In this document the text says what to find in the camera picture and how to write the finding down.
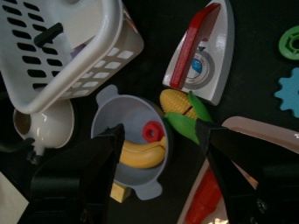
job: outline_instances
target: blue toy gear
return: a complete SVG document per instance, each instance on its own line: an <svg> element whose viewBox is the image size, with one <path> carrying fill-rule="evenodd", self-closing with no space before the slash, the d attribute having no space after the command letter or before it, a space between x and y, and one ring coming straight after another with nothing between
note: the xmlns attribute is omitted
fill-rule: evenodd
<svg viewBox="0 0 299 224"><path fill-rule="evenodd" d="M282 89L276 92L276 97L284 100L282 110L292 109L294 116L299 118L299 67L292 72L290 78L281 78Z"/></svg>

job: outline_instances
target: toy iron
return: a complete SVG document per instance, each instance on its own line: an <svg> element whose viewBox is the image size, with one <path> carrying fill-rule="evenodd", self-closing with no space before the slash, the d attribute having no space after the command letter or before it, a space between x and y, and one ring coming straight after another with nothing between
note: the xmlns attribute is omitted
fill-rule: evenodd
<svg viewBox="0 0 299 224"><path fill-rule="evenodd" d="M164 84L184 92L193 90L206 102L218 105L230 73L234 39L230 1L214 0L192 20Z"/></svg>

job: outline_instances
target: yellow toy banana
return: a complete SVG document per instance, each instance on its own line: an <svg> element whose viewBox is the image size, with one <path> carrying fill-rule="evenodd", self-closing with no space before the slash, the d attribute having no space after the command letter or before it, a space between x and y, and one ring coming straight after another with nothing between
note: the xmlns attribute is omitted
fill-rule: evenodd
<svg viewBox="0 0 299 224"><path fill-rule="evenodd" d="M121 162L134 168L145 169L160 165L165 160L166 136L158 142L138 144L125 141Z"/></svg>

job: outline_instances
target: white plastic basket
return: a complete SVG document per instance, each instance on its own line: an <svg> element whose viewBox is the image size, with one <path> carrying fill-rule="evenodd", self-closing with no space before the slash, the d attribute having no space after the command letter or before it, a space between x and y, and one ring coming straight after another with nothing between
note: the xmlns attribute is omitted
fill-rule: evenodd
<svg viewBox="0 0 299 224"><path fill-rule="evenodd" d="M102 15L95 37L71 49L63 33L38 47L34 38L95 2ZM0 23L0 70L25 114L45 111L59 99L90 95L145 48L121 0L3 0Z"/></svg>

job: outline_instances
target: red plastic piece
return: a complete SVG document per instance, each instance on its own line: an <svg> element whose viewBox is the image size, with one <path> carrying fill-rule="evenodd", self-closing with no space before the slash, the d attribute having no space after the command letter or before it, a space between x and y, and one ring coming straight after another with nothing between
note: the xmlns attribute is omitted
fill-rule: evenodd
<svg viewBox="0 0 299 224"><path fill-rule="evenodd" d="M182 51L177 61L173 72L172 87L177 89L184 88L194 54L202 41L209 41L212 31L221 12L221 4L213 3L204 10L201 10L190 23L186 38L182 45Z"/></svg>
<svg viewBox="0 0 299 224"><path fill-rule="evenodd" d="M161 141L165 136L165 127L157 122L151 121L145 125L143 138L149 143Z"/></svg>
<svg viewBox="0 0 299 224"><path fill-rule="evenodd" d="M186 224L202 224L208 216L216 211L222 194L218 181L212 169L206 171L201 186L193 198Z"/></svg>

